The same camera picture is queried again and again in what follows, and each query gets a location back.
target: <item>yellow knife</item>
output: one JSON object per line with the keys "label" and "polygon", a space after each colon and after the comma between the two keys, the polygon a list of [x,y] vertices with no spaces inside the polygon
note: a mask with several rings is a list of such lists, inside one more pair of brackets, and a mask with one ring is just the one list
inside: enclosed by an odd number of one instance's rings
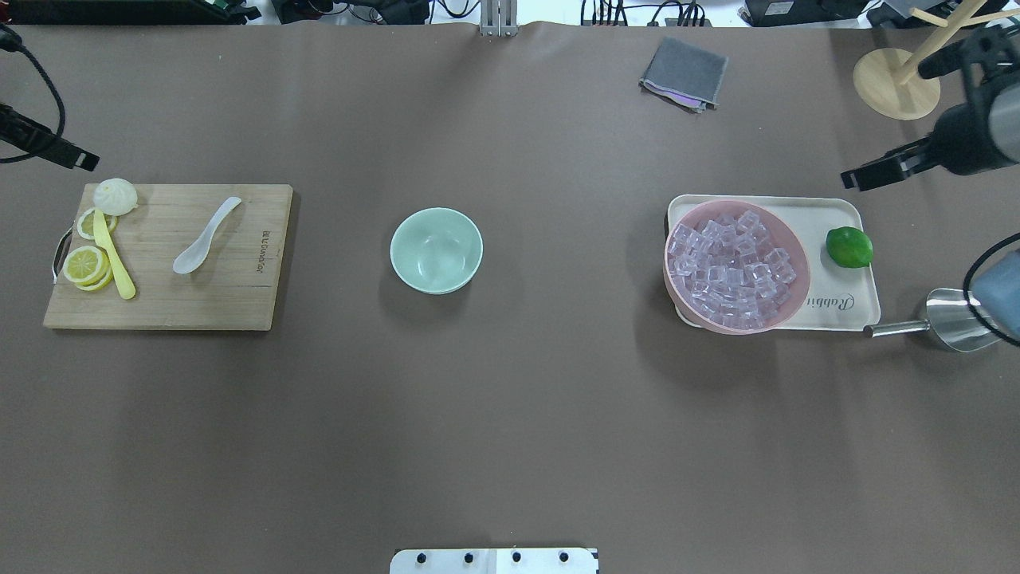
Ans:
{"label": "yellow knife", "polygon": [[106,250],[110,257],[110,266],[113,267],[113,280],[117,284],[117,293],[121,300],[130,300],[135,297],[135,282],[132,281],[128,269],[120,262],[117,249],[113,246],[113,239],[110,237],[110,229],[106,228],[106,213],[96,208],[92,215],[92,233],[96,236],[96,245]]}

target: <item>green lime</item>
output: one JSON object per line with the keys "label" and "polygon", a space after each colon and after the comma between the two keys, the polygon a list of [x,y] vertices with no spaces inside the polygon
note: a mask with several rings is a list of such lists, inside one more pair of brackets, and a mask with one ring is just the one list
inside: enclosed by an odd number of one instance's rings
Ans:
{"label": "green lime", "polygon": [[825,236],[825,250],[839,266],[868,266],[875,252],[871,247],[871,238],[854,226],[840,226],[829,229]]}

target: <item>wooden cutting board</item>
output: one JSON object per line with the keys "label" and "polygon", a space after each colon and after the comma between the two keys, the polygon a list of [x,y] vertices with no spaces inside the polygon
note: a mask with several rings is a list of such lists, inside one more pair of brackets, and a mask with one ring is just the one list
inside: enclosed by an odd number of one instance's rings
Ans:
{"label": "wooden cutting board", "polygon": [[[43,325],[51,329],[268,331],[276,304],[289,185],[140,185],[139,206],[120,217],[113,243],[138,289],[123,301],[111,281],[88,294],[63,274]],[[74,220],[92,207],[85,187]],[[199,236],[227,197],[242,203],[223,219],[205,262],[189,274],[173,259]],[[95,243],[73,233],[70,248]]]}

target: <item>gray cloth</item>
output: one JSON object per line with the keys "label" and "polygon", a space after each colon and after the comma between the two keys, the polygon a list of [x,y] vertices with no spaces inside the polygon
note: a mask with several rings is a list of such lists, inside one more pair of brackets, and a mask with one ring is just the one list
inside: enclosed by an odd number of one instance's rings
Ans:
{"label": "gray cloth", "polygon": [[663,38],[640,84],[697,113],[715,106],[729,58]]}

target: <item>ceramic spoon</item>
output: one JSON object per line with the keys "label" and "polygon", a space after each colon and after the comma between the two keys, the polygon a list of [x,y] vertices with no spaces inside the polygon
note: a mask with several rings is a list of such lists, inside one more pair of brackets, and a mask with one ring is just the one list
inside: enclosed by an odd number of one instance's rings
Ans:
{"label": "ceramic spoon", "polygon": [[209,224],[205,225],[205,228],[202,229],[202,233],[198,236],[195,243],[189,245],[187,249],[177,255],[177,258],[173,259],[173,272],[181,274],[189,273],[205,261],[205,257],[209,254],[209,246],[212,244],[212,236],[216,232],[216,227],[219,226],[219,223],[223,222],[226,214],[240,203],[240,197],[228,197],[226,201],[223,201],[219,209],[216,209],[216,212],[212,214]]}

